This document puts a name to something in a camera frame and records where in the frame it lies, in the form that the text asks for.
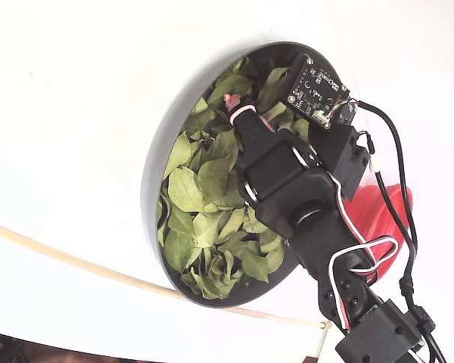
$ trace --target cream cable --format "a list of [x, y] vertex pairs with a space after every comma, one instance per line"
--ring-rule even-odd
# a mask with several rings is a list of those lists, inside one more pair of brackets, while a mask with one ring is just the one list
[[[26, 247], [29, 250], [41, 253], [42, 255], [51, 257], [52, 259], [56, 259], [58, 261], [62, 261], [68, 263], [69, 265], [76, 266], [86, 271], [90, 271], [94, 274], [104, 276], [106, 278], [110, 278], [112, 280], [116, 280], [119, 282], [123, 282], [124, 284], [140, 287], [141, 289], [149, 290], [154, 293], [160, 293], [165, 296], [169, 296], [175, 299], [185, 300], [187, 299], [178, 291], [169, 289], [167, 287], [159, 286], [156, 284], [152, 284], [151, 282], [143, 281], [139, 278], [134, 278], [132, 276], [128, 276], [122, 274], [120, 272], [110, 270], [109, 268], [105, 268], [103, 266], [96, 265], [95, 263], [85, 261], [78, 257], [72, 256], [68, 253], [64, 253], [60, 250], [56, 250], [55, 248], [46, 246], [37, 242], [36, 240], [32, 240], [28, 237], [25, 237], [17, 232], [11, 231], [6, 229], [5, 227], [0, 226], [0, 237], [3, 237], [7, 240], [15, 242], [16, 244], [21, 245], [22, 247]], [[286, 318], [283, 316], [271, 315], [266, 314], [265, 312], [256, 312], [254, 310], [248, 310], [238, 307], [233, 308], [224, 308], [222, 310], [226, 310], [227, 312], [233, 312], [235, 314], [240, 315], [247, 315], [252, 316], [255, 318], [261, 318], [271, 321], [277, 321], [280, 323], [287, 323], [287, 324], [294, 324], [294, 325], [303, 325], [307, 327], [320, 327], [321, 329], [329, 329], [331, 327], [331, 322], [329, 321], [305, 321], [305, 320], [298, 320], [292, 318]]]

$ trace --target screw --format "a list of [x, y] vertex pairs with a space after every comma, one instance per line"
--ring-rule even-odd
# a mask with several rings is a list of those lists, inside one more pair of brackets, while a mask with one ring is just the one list
[[352, 308], [355, 308], [356, 306], [358, 305], [358, 299], [356, 297], [353, 297], [351, 300], [350, 300], [350, 306]]
[[350, 287], [351, 287], [351, 282], [350, 280], [346, 280], [342, 283], [341, 287], [344, 289], [344, 290], [348, 290]]
[[323, 294], [323, 297], [326, 299], [326, 300], [330, 300], [330, 299], [333, 299], [334, 295], [333, 295], [333, 291], [325, 291], [325, 293]]

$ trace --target circuit board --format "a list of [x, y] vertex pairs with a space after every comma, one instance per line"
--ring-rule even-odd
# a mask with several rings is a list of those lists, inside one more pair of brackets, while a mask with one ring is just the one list
[[308, 54], [298, 56], [290, 68], [281, 101], [303, 118], [329, 129], [333, 107], [349, 99], [350, 91], [326, 68]]

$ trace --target white backdrop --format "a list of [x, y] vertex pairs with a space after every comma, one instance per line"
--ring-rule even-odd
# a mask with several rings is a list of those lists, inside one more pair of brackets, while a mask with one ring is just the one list
[[[169, 286], [139, 209], [155, 132], [212, 62], [276, 40], [320, 51], [355, 97], [397, 124], [420, 240], [415, 298], [454, 361], [454, 0], [0, 2], [0, 224]], [[396, 182], [388, 131], [357, 118], [374, 135], [386, 183]], [[400, 306], [405, 258], [375, 287]], [[316, 284], [300, 268], [247, 307], [322, 320]], [[316, 330], [227, 315], [0, 239], [0, 333], [126, 358], [211, 361], [215, 321], [226, 337], [243, 337], [226, 360], [302, 361], [316, 347]], [[331, 332], [328, 344], [340, 338]]]

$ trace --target black round tray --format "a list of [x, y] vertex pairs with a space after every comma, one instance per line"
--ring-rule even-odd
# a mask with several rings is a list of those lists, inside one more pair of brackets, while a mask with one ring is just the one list
[[[190, 110], [196, 104], [197, 100], [207, 91], [210, 84], [214, 82], [228, 66], [232, 65], [234, 61], [248, 56], [255, 64], [262, 64], [268, 60], [273, 60], [276, 67], [289, 67], [292, 64], [293, 59], [297, 55], [303, 53], [308, 53], [311, 57], [318, 58], [329, 64], [329, 62], [314, 49], [293, 42], [276, 42], [262, 45], [254, 50], [238, 52], [237, 54], [233, 54], [233, 56], [231, 54], [230, 57], [226, 57], [228, 59], [224, 58], [219, 60], [218, 64], [213, 65], [211, 69], [205, 70], [199, 74], [198, 77], [200, 78], [197, 78], [192, 84], [185, 88], [183, 91], [183, 94], [185, 95], [184, 102], [180, 104], [176, 102], [175, 107], [166, 113], [166, 117], [155, 135], [156, 138], [151, 145], [151, 150], [148, 154], [141, 184], [143, 224], [147, 238], [150, 239], [154, 252], [160, 260], [163, 270], [169, 280], [180, 293], [194, 303], [213, 308], [225, 308], [247, 303], [279, 284], [297, 267], [299, 262], [293, 251], [289, 247], [284, 246], [284, 260], [277, 271], [269, 274], [269, 283], [253, 279], [249, 286], [245, 286], [245, 284], [240, 281], [232, 288], [229, 297], [225, 299], [204, 299], [201, 295], [192, 293], [190, 287], [180, 280], [180, 274], [169, 266], [163, 254], [163, 248], [159, 244], [157, 237], [157, 201], [160, 194], [161, 177], [171, 147], [173, 146], [183, 122], [188, 117]], [[205, 79], [202, 79], [202, 77], [205, 78], [206, 75], [210, 75], [211, 77], [207, 80], [207, 83], [205, 83]], [[181, 123], [177, 121], [179, 115], [181, 115]]]

